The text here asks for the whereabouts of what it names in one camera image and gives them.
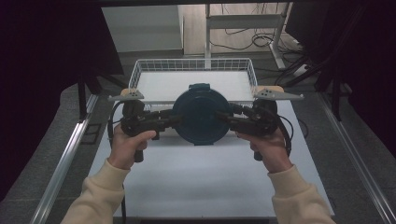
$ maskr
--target cream sweater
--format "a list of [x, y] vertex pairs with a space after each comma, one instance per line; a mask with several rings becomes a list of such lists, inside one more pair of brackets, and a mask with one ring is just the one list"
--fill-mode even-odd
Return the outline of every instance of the cream sweater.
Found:
[[[113, 223], [113, 214], [124, 196], [122, 183], [129, 172], [106, 160], [96, 175], [84, 180], [81, 195], [71, 204], [62, 223]], [[279, 224], [334, 223], [316, 187], [302, 179], [296, 166], [268, 176], [276, 191], [273, 204]]]

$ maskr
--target black fabric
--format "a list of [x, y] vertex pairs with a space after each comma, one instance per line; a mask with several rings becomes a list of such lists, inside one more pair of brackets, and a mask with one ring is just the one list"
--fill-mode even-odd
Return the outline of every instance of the black fabric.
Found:
[[50, 126], [61, 92], [81, 74], [97, 76], [90, 68], [122, 74], [122, 67], [101, 8], [1, 4], [3, 199]]
[[372, 1], [339, 62], [349, 102], [396, 157], [396, 4]]

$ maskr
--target forearm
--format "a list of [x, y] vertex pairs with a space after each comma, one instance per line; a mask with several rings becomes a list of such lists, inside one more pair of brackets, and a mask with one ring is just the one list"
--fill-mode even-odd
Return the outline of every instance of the forearm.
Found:
[[96, 175], [84, 180], [81, 195], [72, 203], [62, 223], [112, 223], [124, 196], [122, 183], [128, 173], [105, 161]]
[[317, 188], [306, 183], [295, 166], [269, 176], [276, 190], [273, 204], [279, 224], [334, 223]]

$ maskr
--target white wall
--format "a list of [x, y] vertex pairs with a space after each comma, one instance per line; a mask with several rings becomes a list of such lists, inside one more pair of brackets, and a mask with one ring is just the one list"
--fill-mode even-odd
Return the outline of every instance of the white wall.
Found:
[[182, 49], [177, 6], [103, 7], [117, 52]]

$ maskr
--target blue pot lid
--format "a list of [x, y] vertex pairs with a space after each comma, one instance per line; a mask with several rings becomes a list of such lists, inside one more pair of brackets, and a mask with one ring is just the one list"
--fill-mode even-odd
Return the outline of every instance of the blue pot lid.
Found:
[[213, 145], [230, 129], [224, 121], [216, 118], [216, 112], [233, 115], [228, 101], [209, 84], [194, 84], [181, 94], [173, 106], [173, 114], [181, 115], [182, 121], [175, 126], [177, 133], [196, 146]]

